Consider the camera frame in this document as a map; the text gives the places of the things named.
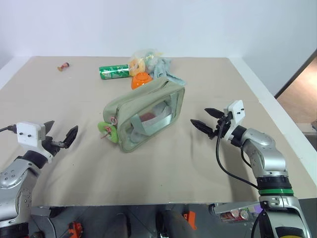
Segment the table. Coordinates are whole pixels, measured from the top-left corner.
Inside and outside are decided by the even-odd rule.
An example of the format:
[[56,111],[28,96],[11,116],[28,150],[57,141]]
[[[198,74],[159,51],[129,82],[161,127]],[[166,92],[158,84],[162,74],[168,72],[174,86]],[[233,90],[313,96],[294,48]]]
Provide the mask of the table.
[[[63,62],[71,66],[57,70]],[[71,148],[61,150],[42,169],[33,192],[33,206],[210,203],[256,201],[257,191],[228,177],[215,159],[215,140],[195,129],[190,119],[215,126],[206,107],[223,109],[242,99],[242,125],[271,135],[285,156],[298,198],[317,196],[317,188],[300,160],[227,58],[176,58],[171,72],[187,82],[177,122],[132,153],[123,153],[101,139],[97,123],[104,106],[131,91],[131,78],[101,80],[99,66],[124,64],[128,58],[32,57],[0,90],[0,125],[55,120],[49,133],[63,140],[79,126]],[[16,137],[0,135],[0,168],[23,155]],[[234,174],[256,182],[238,148],[222,142],[220,157]]]

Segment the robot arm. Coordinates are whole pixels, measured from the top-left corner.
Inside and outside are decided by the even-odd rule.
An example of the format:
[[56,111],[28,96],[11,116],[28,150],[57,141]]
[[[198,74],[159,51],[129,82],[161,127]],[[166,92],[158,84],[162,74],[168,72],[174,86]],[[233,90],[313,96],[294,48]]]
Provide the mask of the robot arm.
[[45,163],[51,163],[60,148],[68,148],[76,138],[78,126],[63,142],[46,136],[54,121],[45,124],[20,122],[8,127],[27,150],[0,173],[0,238],[26,237],[31,213],[32,190]]
[[288,179],[285,158],[276,149],[275,141],[265,133],[240,126],[245,117],[242,101],[230,104],[224,113],[211,108],[205,110],[219,119],[217,130],[213,131],[199,120],[191,120],[193,125],[210,139],[218,136],[230,140],[231,144],[241,147],[249,156],[263,208],[257,219],[261,237],[311,238],[299,201]]

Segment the wooden floor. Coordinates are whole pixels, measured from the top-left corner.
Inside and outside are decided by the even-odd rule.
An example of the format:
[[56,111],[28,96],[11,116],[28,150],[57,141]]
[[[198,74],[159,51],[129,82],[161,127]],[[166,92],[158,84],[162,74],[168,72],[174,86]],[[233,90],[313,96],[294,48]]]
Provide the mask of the wooden floor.
[[317,119],[317,58],[277,98],[295,123]]

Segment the green soda can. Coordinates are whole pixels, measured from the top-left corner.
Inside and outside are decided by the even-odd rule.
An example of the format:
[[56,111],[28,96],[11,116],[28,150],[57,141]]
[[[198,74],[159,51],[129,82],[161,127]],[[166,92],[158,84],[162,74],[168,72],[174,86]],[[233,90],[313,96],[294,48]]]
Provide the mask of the green soda can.
[[99,67],[102,79],[129,77],[129,66],[127,64]]

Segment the plastic bag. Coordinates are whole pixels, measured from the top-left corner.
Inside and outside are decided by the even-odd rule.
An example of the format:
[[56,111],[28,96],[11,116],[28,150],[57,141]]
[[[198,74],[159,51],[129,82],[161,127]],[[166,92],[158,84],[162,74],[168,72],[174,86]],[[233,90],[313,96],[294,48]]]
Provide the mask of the plastic bag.
[[129,73],[133,77],[138,73],[153,73],[162,53],[154,49],[146,49],[135,52],[129,60]]

